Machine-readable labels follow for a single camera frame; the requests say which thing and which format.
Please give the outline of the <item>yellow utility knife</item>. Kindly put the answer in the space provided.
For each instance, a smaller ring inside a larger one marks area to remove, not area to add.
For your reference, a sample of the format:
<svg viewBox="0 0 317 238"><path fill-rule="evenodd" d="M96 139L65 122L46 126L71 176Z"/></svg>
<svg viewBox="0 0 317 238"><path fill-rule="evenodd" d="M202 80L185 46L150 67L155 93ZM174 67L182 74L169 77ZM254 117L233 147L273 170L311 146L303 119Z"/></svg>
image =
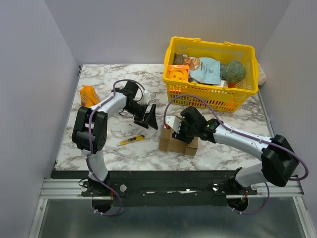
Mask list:
<svg viewBox="0 0 317 238"><path fill-rule="evenodd" d="M119 146L123 146L123 145L127 145L127 144L130 144L130 143L136 142L136 141L142 141L142 140L145 140L145 136L141 135L141 134L138 134L138 135L136 135L134 137L121 140L118 145Z"/></svg>

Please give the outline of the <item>brown cardboard express box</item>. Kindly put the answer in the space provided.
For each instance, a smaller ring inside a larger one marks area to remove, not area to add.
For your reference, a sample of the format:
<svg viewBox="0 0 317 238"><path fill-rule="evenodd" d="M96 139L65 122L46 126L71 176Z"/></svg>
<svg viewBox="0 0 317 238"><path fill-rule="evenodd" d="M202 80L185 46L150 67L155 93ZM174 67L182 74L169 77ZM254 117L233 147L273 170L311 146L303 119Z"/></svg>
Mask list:
<svg viewBox="0 0 317 238"><path fill-rule="evenodd" d="M172 137L174 131L172 129L163 128L161 131L158 148L165 152L176 152L183 155L195 156L199 138L195 137L192 142L186 143Z"/></svg>

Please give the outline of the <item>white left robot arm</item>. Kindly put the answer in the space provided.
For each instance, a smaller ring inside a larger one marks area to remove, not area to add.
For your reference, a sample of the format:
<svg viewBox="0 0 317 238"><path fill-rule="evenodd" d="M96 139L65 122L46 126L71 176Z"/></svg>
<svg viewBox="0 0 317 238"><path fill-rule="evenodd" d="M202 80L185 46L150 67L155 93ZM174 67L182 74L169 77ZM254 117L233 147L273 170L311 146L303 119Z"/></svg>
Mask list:
<svg viewBox="0 0 317 238"><path fill-rule="evenodd" d="M139 82L123 79L113 84L110 95L91 107L77 112L72 142L86 156L89 179L94 180L93 191L99 196L109 192L108 170L103 156L107 138L107 122L121 110L133 115L133 122L146 129L158 129L156 105L149 109L150 94Z"/></svg>

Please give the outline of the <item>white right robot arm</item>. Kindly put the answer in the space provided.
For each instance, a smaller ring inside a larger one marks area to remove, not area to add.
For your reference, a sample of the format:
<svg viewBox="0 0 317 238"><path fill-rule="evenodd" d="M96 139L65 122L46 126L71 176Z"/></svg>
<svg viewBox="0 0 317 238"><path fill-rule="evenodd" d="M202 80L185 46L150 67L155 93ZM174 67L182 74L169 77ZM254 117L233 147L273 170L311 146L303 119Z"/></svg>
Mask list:
<svg viewBox="0 0 317 238"><path fill-rule="evenodd" d="M206 120L194 107L181 112L181 118L167 116L167 126L173 129L173 138L190 143L199 138L215 144L224 144L252 155L261 163L248 168L238 168L228 181L228 189L239 194L256 183L270 182L284 187L298 166L293 149L284 136L265 137L236 130L218 121Z"/></svg>

